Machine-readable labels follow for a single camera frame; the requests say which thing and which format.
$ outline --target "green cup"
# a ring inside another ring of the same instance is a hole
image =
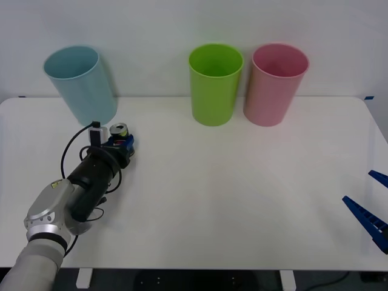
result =
[[[229,45],[206,44],[194,49],[189,65],[193,117],[209,126],[226,123],[235,106],[242,54]]]

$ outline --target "plastic cup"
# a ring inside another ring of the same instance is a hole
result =
[[[189,65],[193,117],[209,126],[226,123],[233,114],[242,54],[229,45],[206,44],[194,49]]]
[[[80,124],[106,124],[116,115],[117,103],[94,49],[63,48],[46,59],[43,69]]]
[[[261,126],[281,123],[308,68],[307,56],[291,45],[259,47],[252,57],[244,105],[249,121]]]

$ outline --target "cable connector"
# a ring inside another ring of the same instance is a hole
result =
[[[101,123],[98,122],[98,121],[92,121],[91,123],[92,127],[94,127],[95,129],[99,129],[101,127]]]

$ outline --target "pink cup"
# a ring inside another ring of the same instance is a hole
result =
[[[244,114],[254,124],[281,123],[302,78],[309,59],[287,44],[265,44],[252,57]]]

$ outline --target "table leg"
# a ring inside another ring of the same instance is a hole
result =
[[[78,289],[88,289],[92,278],[92,268],[80,268],[78,272],[76,286]]]
[[[295,291],[296,283],[293,276],[292,270],[281,270],[280,271],[280,280],[283,291]]]

